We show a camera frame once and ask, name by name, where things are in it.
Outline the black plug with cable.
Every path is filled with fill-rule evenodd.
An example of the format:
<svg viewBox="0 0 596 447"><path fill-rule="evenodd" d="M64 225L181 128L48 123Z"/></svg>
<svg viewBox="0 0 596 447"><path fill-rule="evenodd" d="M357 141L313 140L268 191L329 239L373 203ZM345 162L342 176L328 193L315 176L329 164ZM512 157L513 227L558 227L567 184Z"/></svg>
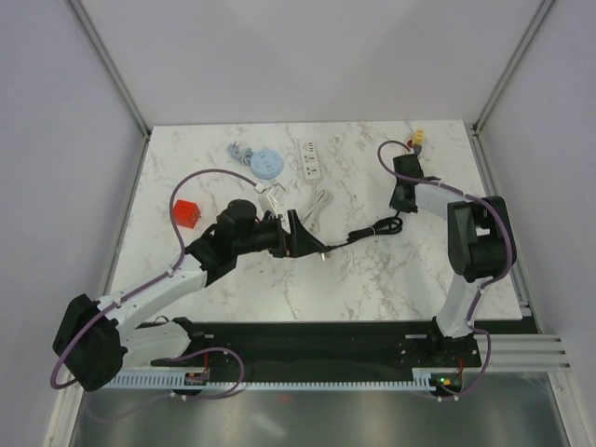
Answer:
<svg viewBox="0 0 596 447"><path fill-rule="evenodd" d="M325 251L321 253L321 259L325 260L332 251L339 250L343 247L352 245L368 237L377 236L393 236L399 234L403 229L403 220L397 212L394 216L385 217L376 221L375 223L348 233L346 240L342 243L327 246Z"/></svg>

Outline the white power strip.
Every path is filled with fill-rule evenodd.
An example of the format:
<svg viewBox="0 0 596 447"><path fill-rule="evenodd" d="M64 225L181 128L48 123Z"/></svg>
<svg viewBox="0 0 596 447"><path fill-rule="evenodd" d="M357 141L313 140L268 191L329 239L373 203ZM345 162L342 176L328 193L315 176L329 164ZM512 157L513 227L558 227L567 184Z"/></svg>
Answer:
<svg viewBox="0 0 596 447"><path fill-rule="evenodd" d="M308 184L319 184L322 179L322 171L317 148L313 142L305 142L300 146L300 160L305 181Z"/></svg>

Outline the red socket cube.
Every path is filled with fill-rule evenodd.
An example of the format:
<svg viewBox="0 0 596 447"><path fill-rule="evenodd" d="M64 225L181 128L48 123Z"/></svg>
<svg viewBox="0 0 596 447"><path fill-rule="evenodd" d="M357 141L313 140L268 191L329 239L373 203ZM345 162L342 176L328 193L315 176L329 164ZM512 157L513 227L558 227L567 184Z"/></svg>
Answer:
<svg viewBox="0 0 596 447"><path fill-rule="evenodd" d="M183 199L177 199L172 209L173 222L182 228L194 229L201 217L201 211L197 203Z"/></svg>

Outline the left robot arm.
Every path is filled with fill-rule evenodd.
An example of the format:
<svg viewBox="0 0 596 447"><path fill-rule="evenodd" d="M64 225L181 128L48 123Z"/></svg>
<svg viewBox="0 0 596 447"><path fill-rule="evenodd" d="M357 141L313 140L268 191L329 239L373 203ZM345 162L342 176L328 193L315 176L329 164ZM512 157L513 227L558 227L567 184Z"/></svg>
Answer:
<svg viewBox="0 0 596 447"><path fill-rule="evenodd" d="M301 258L329 251L288 212L289 228L280 217L257 217L253 203L231 201L198 239L181 246L179 257L157 277L93 300L86 294L66 307L52 349L59 364L86 391L107 385L131 354L125 340L149 317L180 298L223 278L244 254L267 251L277 258Z"/></svg>

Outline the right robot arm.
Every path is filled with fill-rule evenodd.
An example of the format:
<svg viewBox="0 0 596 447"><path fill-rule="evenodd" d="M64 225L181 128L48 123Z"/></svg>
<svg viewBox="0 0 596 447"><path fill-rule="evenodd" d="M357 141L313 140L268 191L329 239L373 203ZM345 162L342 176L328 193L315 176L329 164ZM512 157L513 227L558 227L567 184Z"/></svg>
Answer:
<svg viewBox="0 0 596 447"><path fill-rule="evenodd" d="M427 178L415 154L394 157L391 171L397 177L390 208L403 213L426 210L447 224L454 276L435 318L440 335L427 342L426 352L433 364L448 366L460 355L455 338L473 332L484 290L506 276L517 260L507 205L501 196L472 197Z"/></svg>

